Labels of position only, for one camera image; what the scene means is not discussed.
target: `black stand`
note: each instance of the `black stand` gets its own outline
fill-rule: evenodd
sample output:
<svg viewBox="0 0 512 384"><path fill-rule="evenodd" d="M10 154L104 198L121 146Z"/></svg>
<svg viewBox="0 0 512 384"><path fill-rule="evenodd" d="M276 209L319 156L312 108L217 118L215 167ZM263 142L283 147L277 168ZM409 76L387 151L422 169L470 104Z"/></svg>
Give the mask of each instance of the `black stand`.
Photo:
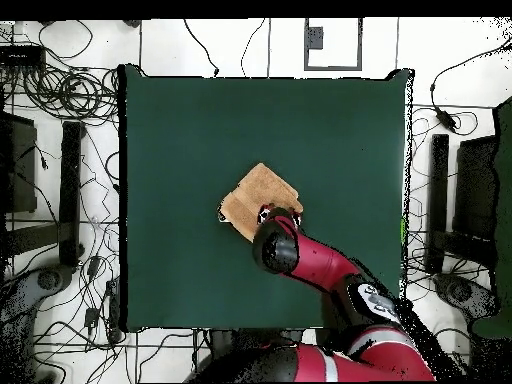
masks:
<svg viewBox="0 0 512 384"><path fill-rule="evenodd" d="M85 125L65 121L62 124L62 159L59 222L20 228L6 235L7 257L21 255L52 244L59 244L61 265L76 268L83 248L79 243L80 228L80 153Z"/></svg>
<svg viewBox="0 0 512 384"><path fill-rule="evenodd" d="M476 220L476 217L492 216L492 205L486 211L477 210L472 214L471 206L486 202L492 198L493 186L487 184L488 191L479 196L479 193L471 197L471 202L462 202L464 197L468 197L467 193L475 191L475 183L470 180L469 175L473 174L473 178L484 178L478 173L477 169L469 169L469 172L461 171L461 163L459 161L459 175L457 175L457 200L455 205L454 230L446 231L446 214L447 214L447 180L448 180L448 141L447 134L434 134L432 136L432 145L430 150L430 177L429 177L429 196L427 210L427 228L425 237L425 272L428 274L438 274L443 271L443 260L445 252L482 264L487 269L493 269L496 263L496 251L492 234L487 230L492 225L479 225L484 230L478 231L476 228L468 228L463 225L463 216L469 216L470 220ZM492 140L486 138L486 143L492 143ZM459 157L464 153L464 149L468 149L470 145L479 143L480 140L469 140L461 144Z"/></svg>

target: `power adapter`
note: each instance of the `power adapter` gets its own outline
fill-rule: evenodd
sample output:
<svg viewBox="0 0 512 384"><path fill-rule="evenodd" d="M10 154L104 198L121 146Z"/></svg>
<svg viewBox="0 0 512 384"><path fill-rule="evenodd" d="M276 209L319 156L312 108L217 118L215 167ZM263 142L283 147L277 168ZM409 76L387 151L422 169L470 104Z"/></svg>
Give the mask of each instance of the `power adapter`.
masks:
<svg viewBox="0 0 512 384"><path fill-rule="evenodd" d="M455 132L455 126L457 125L455 120L445 110L436 108L436 117L441 122L441 125L451 132Z"/></svg>
<svg viewBox="0 0 512 384"><path fill-rule="evenodd" d="M93 256L91 258L91 263L87 268L87 275L89 276L89 283L96 278L96 274L98 273L98 269L100 268L101 259L98 256Z"/></svg>
<svg viewBox="0 0 512 384"><path fill-rule="evenodd" d="M100 319L99 309L87 308L87 310L85 311L84 327L87 327L89 330L96 328L98 326L99 319Z"/></svg>

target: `electronic device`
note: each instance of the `electronic device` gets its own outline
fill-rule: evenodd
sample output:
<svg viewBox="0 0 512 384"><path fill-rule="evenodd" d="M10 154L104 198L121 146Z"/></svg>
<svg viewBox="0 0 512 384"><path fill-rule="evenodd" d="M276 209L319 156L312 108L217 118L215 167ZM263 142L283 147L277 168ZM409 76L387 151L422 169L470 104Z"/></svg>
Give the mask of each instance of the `electronic device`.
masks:
<svg viewBox="0 0 512 384"><path fill-rule="evenodd" d="M122 333L119 328L119 277L107 282L107 295L109 297L109 315L107 338L111 345L121 341Z"/></svg>
<svg viewBox="0 0 512 384"><path fill-rule="evenodd" d="M8 190L2 199L2 213L34 212L35 142L34 121L0 112L0 172L9 176Z"/></svg>
<svg viewBox="0 0 512 384"><path fill-rule="evenodd" d="M494 233L494 136L465 140L457 152L453 231L491 240Z"/></svg>
<svg viewBox="0 0 512 384"><path fill-rule="evenodd" d="M43 71L46 54L42 46L24 44L0 45L0 70L21 72Z"/></svg>

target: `metal frame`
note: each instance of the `metal frame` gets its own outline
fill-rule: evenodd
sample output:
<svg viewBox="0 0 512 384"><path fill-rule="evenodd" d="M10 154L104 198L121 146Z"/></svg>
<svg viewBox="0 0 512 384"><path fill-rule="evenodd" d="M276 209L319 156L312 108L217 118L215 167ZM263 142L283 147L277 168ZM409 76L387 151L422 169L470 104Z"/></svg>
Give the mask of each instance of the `metal frame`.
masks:
<svg viewBox="0 0 512 384"><path fill-rule="evenodd" d="M358 46L356 66L309 66L310 30L309 18L304 20L304 71L361 71L363 69L363 18L358 19Z"/></svg>

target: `black cable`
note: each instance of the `black cable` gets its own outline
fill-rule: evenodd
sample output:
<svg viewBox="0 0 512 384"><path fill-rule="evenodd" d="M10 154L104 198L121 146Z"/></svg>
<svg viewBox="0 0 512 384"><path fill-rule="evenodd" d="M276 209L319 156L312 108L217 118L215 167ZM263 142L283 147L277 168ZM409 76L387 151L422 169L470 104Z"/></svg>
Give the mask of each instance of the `black cable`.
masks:
<svg viewBox="0 0 512 384"><path fill-rule="evenodd" d="M87 264L87 262L89 262L90 260L92 259L92 256L89 257L85 262L84 264L82 265L82 269L85 267L85 265ZM62 306L62 305L67 305L68 303L71 303L73 300L75 300L78 296L80 296L80 294L82 294L82 290L85 290L85 287L83 289L79 289L78 293L73 297L71 298L70 300L66 301L66 302L63 302L63 303L58 303L57 305L53 305L53 306L50 306L49 308L47 309L40 309L39 312L48 312L48 311L51 311L53 308L57 308L58 306Z"/></svg>
<svg viewBox="0 0 512 384"><path fill-rule="evenodd" d="M50 330L55 327L57 324L59 325L62 325L64 328L67 328L68 330L70 330L72 333L75 333L75 335L77 337L80 337L82 340L84 340L85 342L89 343L91 346L93 346L94 348L96 349L99 349L99 350L107 350L107 349L110 349L110 345L102 345L102 344L98 344L98 343L94 343L92 340L90 340L89 338L85 337L84 335L80 334L78 331L76 331L73 327L71 327L68 323L64 322L64 321L55 321L53 324L51 324L47 329L46 331L41 334L39 337L37 337L37 339L34 340L34 344L37 344L39 343L39 341L41 339L43 339L44 337L46 337L47 333L50 332Z"/></svg>
<svg viewBox="0 0 512 384"><path fill-rule="evenodd" d="M468 135L473 134L475 132L475 130L478 128L478 116L476 116L476 114L474 112L459 112L459 113L451 114L450 116L455 116L456 118L459 119L459 126L455 128L457 130L460 129L460 127L462 126L462 122L460 122L460 117L459 117L460 115L471 115L471 116L473 116L473 118L475 119L475 127L471 131L469 131L467 133L459 133L457 131L454 131L454 133L457 134L457 135L461 135L461 136L468 136Z"/></svg>
<svg viewBox="0 0 512 384"><path fill-rule="evenodd" d="M59 119L100 119L103 122L99 125L112 122L115 126L118 82L116 69L68 65L48 47L33 43L26 35L25 37L28 44L41 46L67 70L47 64L43 71L24 73L20 84L24 91L16 94L26 94L37 108ZM105 74L100 80L89 73L91 70L102 70ZM2 81L1 84L11 83L14 90L18 86L18 75L19 72L15 72L15 75Z"/></svg>
<svg viewBox="0 0 512 384"><path fill-rule="evenodd" d="M100 381L101 381L101 379L102 379L102 378L103 378L103 376L105 375L105 373L106 373L106 372L107 372L107 371L108 371L108 370L109 370L109 369L114 365L114 363L117 361L117 359L119 358L119 355L120 355L120 353L121 353L121 351L122 351L122 350L123 350L123 348L121 347L121 348L119 348L119 352L116 352L115 348L114 348L114 347L112 347L112 351L113 351L113 353L112 353L112 355L110 355L110 356L108 356L108 351L107 351L105 360L104 360L104 361L103 361L103 362L102 362L102 363L101 363L101 364L100 364L100 365L99 365L99 366L98 366L98 367L97 367L97 368L96 368L96 369L91 373L91 375L90 375L90 376L89 376L89 378L87 379L86 384L90 384L90 383L94 382L94 380L98 380L96 384L99 384L99 383L100 383ZM114 360L111 362L111 364L110 364L107 368L105 368L105 366L106 366L106 364L108 363L108 361L110 361L112 358L113 358ZM92 376L93 376L94 374L96 374L96 372L97 372L101 367L103 367L103 370L101 371L101 373L100 373L98 376L96 376L96 377L92 378Z"/></svg>
<svg viewBox="0 0 512 384"><path fill-rule="evenodd" d="M270 78L270 36L272 34L272 18L268 18L268 44L267 44L267 78Z"/></svg>
<svg viewBox="0 0 512 384"><path fill-rule="evenodd" d="M162 349L162 346L164 345L165 341L169 338L169 337L191 337L192 334L167 334L167 336L165 336L162 341L160 342L160 345L158 346L157 350L147 359L145 359L144 361L142 361L139 365L139 368L138 368L138 378L135 379L135 382L137 384L140 384L140 382L142 381L142 366L146 363L146 362L149 362L151 359L153 359L157 354L158 352L160 352L160 349ZM135 359L135 375L137 376L137 358Z"/></svg>
<svg viewBox="0 0 512 384"><path fill-rule="evenodd" d="M137 363L139 362L139 333L135 333L135 383L140 382L138 376Z"/></svg>
<svg viewBox="0 0 512 384"><path fill-rule="evenodd" d="M139 68L142 68L142 21L139 25Z"/></svg>
<svg viewBox="0 0 512 384"><path fill-rule="evenodd" d="M219 68L217 67L217 65L215 65L212 60L210 59L210 53L208 53L208 50L206 50L206 47L197 39L197 37L193 34L193 32L191 31L190 27L188 26L188 23L187 23L187 20L186 19L183 19L183 22L185 23L185 28L187 28L187 31L188 33L191 35L191 37L196 41L197 44L199 44L204 52L206 53L206 57L208 58L208 62L210 62L210 64L214 67L214 71L213 71L213 76L216 77L219 73Z"/></svg>
<svg viewBox="0 0 512 384"><path fill-rule="evenodd" d="M442 330L437 331L436 333L434 333L434 337L437 338L440 334L446 333L448 331L451 331L451 332L460 334L461 336L464 336L471 344L473 344L473 342L474 342L473 338L469 334L464 333L464 331L459 330L458 328L452 328L452 327L443 328Z"/></svg>
<svg viewBox="0 0 512 384"><path fill-rule="evenodd" d="M63 384L64 383L64 380L66 379L67 373L66 373L66 370L63 367L61 367L60 365L50 364L49 362L41 361L38 358L36 358L35 356L34 356L34 360L36 362L38 362L39 364L41 364L41 365L47 365L49 367L57 368L58 370L61 370L64 375L62 376L62 380L60 381L59 384Z"/></svg>
<svg viewBox="0 0 512 384"><path fill-rule="evenodd" d="M249 44L251 44L252 37L254 37L254 34L256 34L258 32L258 30L263 26L263 24L265 23L266 20L267 20L267 18L263 18L263 20L261 21L261 24L251 34L251 36L249 37L249 41L247 41L247 44L245 46L244 53L242 54L242 58L240 59L240 67L242 68L242 72L244 74L244 77L246 76L245 75L245 70L244 70L244 57L245 57L245 53L247 53L247 49L249 48Z"/></svg>
<svg viewBox="0 0 512 384"><path fill-rule="evenodd" d="M92 145L93 145L93 147L94 147L94 150L96 150L96 154L98 155L98 159L100 160L100 162L101 162L101 166L103 166L103 169L105 170L105 172L106 172L106 174L107 174L107 176L108 176L108 178L109 178L109 180L110 180L110 183L112 184L112 186L114 187L114 189L116 189L116 185L117 185L117 184L115 184L115 183L114 183L114 179L113 179L113 177L111 176L111 174L110 174L110 173L108 172L108 170L107 170L107 163L106 163L106 162L103 162L103 158L101 157L100 152L99 152L99 150L98 150L98 147L96 146L96 143L94 142L94 139L92 138L92 136L91 136L91 134L89 133L89 131L87 131L87 130L86 130L86 133L87 133L87 136L89 137L89 139L90 139L90 140L91 140L91 142L92 142ZM107 190L107 193L105 194L105 197L103 198L103 202L102 202L102 203L103 203L103 207L104 207L104 208L107 210L107 212L108 212L108 216L107 216L107 218L103 219L103 221L106 221L106 220L110 217L110 211L108 210L107 205L105 204L105 199L106 199L106 198L107 198L107 196L108 196L109 190L108 190L108 189L107 189L103 184L100 184L100 185L101 185L103 188L105 188L105 189Z"/></svg>
<svg viewBox="0 0 512 384"><path fill-rule="evenodd" d="M431 86L430 86L430 99L432 101L432 106L434 106L434 109L436 110L437 112L437 117L439 118L439 120L443 123L443 125L448 128L450 131L455 132L455 122L453 120L453 118L451 118L449 116L449 114L445 111L442 111L435 103L434 101L434 90L436 89L436 82L437 82L437 79L443 75L445 72L448 72L452 69L455 69L459 66L462 66L462 65L465 65L466 63L474 60L474 59L477 59L479 57L482 57L482 56L487 56L487 55L492 55L493 53L496 53L500 50L506 50L506 49L510 49L510 46L507 46L507 44L510 43L510 41L512 41L512 37L510 37L507 41L505 41L501 46L495 48L495 49L492 49L492 50L489 50L489 51L486 51L486 52L483 52L483 53L479 53L475 56L472 56L470 57L469 59L466 59L464 60L463 62L460 62L456 65L453 65L453 66L450 66L446 69L444 69L443 71L439 72L436 77L434 78L434 81L432 82Z"/></svg>
<svg viewBox="0 0 512 384"><path fill-rule="evenodd" d="M84 263L84 265L82 266L82 268L81 268L81 270L80 270L80 276L79 276L79 280L78 280L78 281L79 281L79 293L78 293L78 294L81 294L81 293L82 293L82 290L83 290L83 293L82 293L82 301L81 301L81 302L80 302L80 304L78 305L78 308L76 309L76 311L75 311L75 313L73 314L73 316L71 317L71 319L68 321L68 323L67 323L67 325L68 325L68 326L69 326L69 324L71 324L71 322L73 322L73 320L74 320L74 319L76 318L76 316L78 315L78 312L80 311L80 309L81 309L81 307L82 307L83 303L84 303L84 302L85 302L85 303L87 303L87 302L85 301L85 296L86 296L86 294L91 295L90 290L88 291L87 289L88 289L88 286L89 286L90 284L93 284L93 283L94 283L94 278L93 278L91 281L87 282L87 281L86 281L86 279L85 279L85 275L84 275L85 264L86 264L88 261L90 261L90 260L92 260L92 256L90 256L90 257L87 259L87 261ZM82 288L80 288L80 281L83 281L83 282L84 282L84 288L83 288L83 289L82 289ZM105 302L105 297L103 297L103 298L102 298L102 301L101 301L101 305L100 305L100 307L104 304L104 302ZM36 342L38 342L39 340L41 340L41 338L42 338L42 337L46 337L46 336L55 336L55 335L59 334L59 333L60 333L64 328L65 328L65 327L62 327L59 331L57 331L56 333L52 333L52 334L48 334L48 331L49 331L49 330L47 329L47 331L46 331L45 333L43 333L43 335L41 335L41 336L34 336L34 337L39 337L39 338L37 339L37 341L36 341Z"/></svg>
<svg viewBox="0 0 512 384"><path fill-rule="evenodd" d="M203 344L205 343L205 339L201 340L201 343L199 345L197 344L197 333L194 333L194 351L192 352L192 367L190 369L190 372L194 371L196 374L198 372L198 363L197 363L197 354L203 347Z"/></svg>
<svg viewBox="0 0 512 384"><path fill-rule="evenodd" d="M112 153L112 154L107 158L107 160L105 161L105 172L107 173L107 175L108 175L111 179L116 180L116 181L119 181L119 178L114 177L114 176L109 172L109 170L108 170L108 163L109 163L110 159L112 159L114 156L116 156L116 155L118 155L118 154L119 154L119 151Z"/></svg>
<svg viewBox="0 0 512 384"><path fill-rule="evenodd" d="M87 27L87 25L85 25L82 21L79 21L77 20L76 22L78 22L80 25L82 25L86 30L87 32L89 33L89 40L87 41L87 44L86 46L80 50L78 53L74 54L73 56L57 56L57 57L54 57L54 59L60 59L60 60L63 60L63 59L74 59L75 57L78 57L80 56L83 52L85 52L87 50L87 48L91 45L91 42L92 42L92 39L94 38L91 30ZM51 26L43 26L41 28L41 30L39 31L39 34L38 34L38 39L39 39L39 43L41 44L41 46L44 46L43 42L41 41L41 34L43 33L43 31L47 28L53 28Z"/></svg>
<svg viewBox="0 0 512 384"><path fill-rule="evenodd" d="M124 365L125 365L125 369L126 369L126 377L128 378L128 382L130 384L133 384L132 383L132 380L130 378L130 372L128 371L128 348L125 346L124 347Z"/></svg>
<svg viewBox="0 0 512 384"><path fill-rule="evenodd" d="M50 365L50 364L49 364L49 362L48 362L48 360L49 360L50 358L54 357L56 354L58 354L58 353L59 353L62 349L64 349L64 347L66 347L69 343L71 343L71 342L75 339L75 337L76 337L76 335L77 335L77 334L79 334L79 332L76 332L76 334L75 334L73 337L71 337L71 338L70 338L66 343L63 343L63 344L62 344L62 346L60 346L60 347L59 347L55 352L53 352L50 356L48 356L48 357L45 359L45 363L46 363L47 365ZM37 358L37 357L36 357L36 355L37 355L37 353L34 353L34 355L33 355L33 358L34 358L34 359L36 359L36 358ZM40 367L40 366L41 366L41 365L38 365L38 366L35 368L35 370L34 370L34 371L37 371L37 370L39 369L39 367Z"/></svg>
<svg viewBox="0 0 512 384"><path fill-rule="evenodd" d="M430 107L420 107L420 108L416 109L413 112L413 115L415 115L417 112L422 111L422 110L433 111L433 112L436 111L435 109L432 109ZM461 124L462 124L461 120L460 120L460 116L463 116L463 114L468 114L468 113L473 116L473 118L475 119L475 124L476 124L475 127L469 133L467 133L467 134L471 134L471 133L473 133L476 130L476 128L478 126L478 119L477 119L476 115L473 112L461 112L461 113L452 114L450 116L454 117L458 121L458 125L457 125L457 122L456 122L455 126L456 126L456 129L460 129ZM412 124L414 126L415 124L417 124L417 123L419 123L421 121L427 123L427 129L424 130L424 131L421 131L421 132L413 132L413 150L412 150L412 157L411 157L411 165L410 166L411 166L412 170L414 170L417 174L419 174L419 175L421 175L423 177L429 177L429 175L427 175L426 173L420 172L416 168L415 158L416 158L416 154L419 151L419 148L425 143L426 137L428 136L428 134L434 128L439 126L440 123L436 124L435 126L430 126L429 125L429 120L427 118L422 117L422 118L415 119ZM423 136L422 140L419 143L417 143L416 139L415 139L415 137L417 137L417 136ZM450 174L448 177L452 177L452 176L455 176L455 175L456 175L456 173ZM419 187L413 188L413 189L410 190L410 193L413 193L414 191L417 191L420 188L423 188L423 187L425 187L427 185L428 185L428 182L426 184L423 184L423 185L419 186ZM411 285L411 284L415 284L418 287L421 287L421 288L426 290L425 295L420 296L419 298L416 298L416 299L412 300L413 302L415 302L415 301L418 301L418 300L423 299L424 297L426 297L428 295L428 293L435 292L435 290L430 289L430 281L429 281L429 287L428 288L424 287L421 284L418 284L418 282L420 282L422 280L430 279L432 277L432 275L430 275L430 274L427 274L426 276L421 277L421 278L416 278L416 279L413 279L413 280L410 279L411 276L415 275L418 272L426 273L425 266L423 264L423 256L424 256L424 251L426 250L426 245L425 245L424 241L422 240L420 234L426 234L426 231L422 231L422 228L423 228L423 218L426 217L428 214L427 213L423 213L423 203L420 200L418 200L416 197L410 195L409 196L409 200L410 201L411 200L415 201L419 205L419 212L414 213L411 210L411 202L409 202L409 211L408 211L408 213L409 213L409 215L415 216L416 218L418 218L420 222L419 222L419 229L418 230L407 229L407 239L408 239L407 248L409 250L409 253L408 253L408 258L407 258L407 262L406 262L407 282L405 284L404 295L406 296L407 287L409 285ZM411 252L411 244L413 242L419 243L422 247L420 249L414 249ZM471 270L471 271L462 271L461 270L464 267L465 263L467 263L467 262L464 261L464 258L457 257L457 256L452 255L452 254L447 253L447 252L439 252L439 256L441 256L441 257L448 257L448 258L452 257L452 258L458 259L458 262L456 263L456 265L451 270L451 273L453 273L454 275L464 275L464 274L469 274L469 273L476 272L477 276L473 277L473 278L477 278L478 277L479 272L480 272L480 268L478 268L476 270Z"/></svg>

